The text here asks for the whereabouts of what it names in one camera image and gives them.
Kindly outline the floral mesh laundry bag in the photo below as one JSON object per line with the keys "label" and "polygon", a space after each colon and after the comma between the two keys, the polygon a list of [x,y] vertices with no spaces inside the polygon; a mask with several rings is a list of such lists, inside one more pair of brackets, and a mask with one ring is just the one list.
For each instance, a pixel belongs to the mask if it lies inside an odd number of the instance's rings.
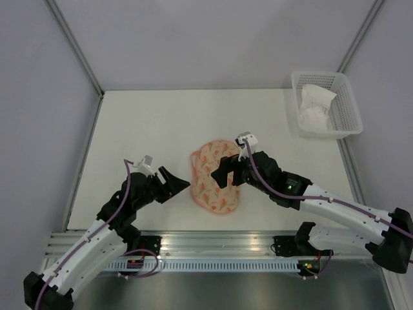
{"label": "floral mesh laundry bag", "polygon": [[206,143],[190,155],[192,182],[190,192],[194,201],[215,214],[228,214],[239,205],[240,188],[232,186],[233,174],[225,178],[226,187],[221,189],[211,177],[225,156],[237,156],[238,146],[228,140],[219,139]]}

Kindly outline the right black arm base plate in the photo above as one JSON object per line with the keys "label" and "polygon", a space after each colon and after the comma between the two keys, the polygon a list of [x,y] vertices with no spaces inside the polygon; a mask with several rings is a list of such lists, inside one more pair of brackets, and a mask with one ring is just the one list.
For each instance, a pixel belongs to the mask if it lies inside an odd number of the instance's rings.
{"label": "right black arm base plate", "polygon": [[333,250],[319,250],[310,244],[307,238],[297,236],[274,236],[270,250],[280,257],[319,257],[333,256]]}

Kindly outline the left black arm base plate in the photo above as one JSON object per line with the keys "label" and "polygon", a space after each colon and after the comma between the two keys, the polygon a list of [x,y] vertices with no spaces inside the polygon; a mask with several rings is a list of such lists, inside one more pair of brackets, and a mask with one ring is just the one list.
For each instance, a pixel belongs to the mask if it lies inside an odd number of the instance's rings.
{"label": "left black arm base plate", "polygon": [[161,240],[161,236],[140,236],[128,244],[126,251],[147,249],[158,255],[161,250]]}

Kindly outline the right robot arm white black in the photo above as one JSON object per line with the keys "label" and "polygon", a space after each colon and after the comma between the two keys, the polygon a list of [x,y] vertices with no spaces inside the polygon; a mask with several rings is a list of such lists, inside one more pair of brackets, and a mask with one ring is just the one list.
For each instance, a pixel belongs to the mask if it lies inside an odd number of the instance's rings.
{"label": "right robot arm white black", "polygon": [[274,237],[278,256],[371,254],[380,267],[399,274],[405,274],[412,263],[412,217],[403,209],[387,212],[347,202],[305,177],[281,170],[264,152],[243,159],[237,155],[221,158],[211,177],[221,189],[246,183],[281,207],[344,226],[331,229],[303,222],[295,235]]}

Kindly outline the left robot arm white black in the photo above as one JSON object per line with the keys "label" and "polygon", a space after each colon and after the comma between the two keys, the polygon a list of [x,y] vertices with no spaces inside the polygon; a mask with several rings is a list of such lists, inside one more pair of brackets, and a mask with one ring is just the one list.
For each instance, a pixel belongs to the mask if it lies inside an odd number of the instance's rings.
{"label": "left robot arm white black", "polygon": [[133,226],[137,212],[152,202],[165,203],[190,186],[169,173],[127,170],[120,189],[102,206],[86,232],[53,266],[23,281],[30,309],[72,309],[78,294],[110,263],[122,256],[156,257],[141,245],[141,231]]}

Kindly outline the white bra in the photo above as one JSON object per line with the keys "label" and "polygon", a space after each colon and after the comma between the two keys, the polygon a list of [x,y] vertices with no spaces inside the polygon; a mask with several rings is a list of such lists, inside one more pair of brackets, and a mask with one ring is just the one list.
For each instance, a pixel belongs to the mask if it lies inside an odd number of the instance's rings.
{"label": "white bra", "polygon": [[329,112],[337,94],[314,84],[301,89],[299,117],[302,126],[311,131],[328,130]]}

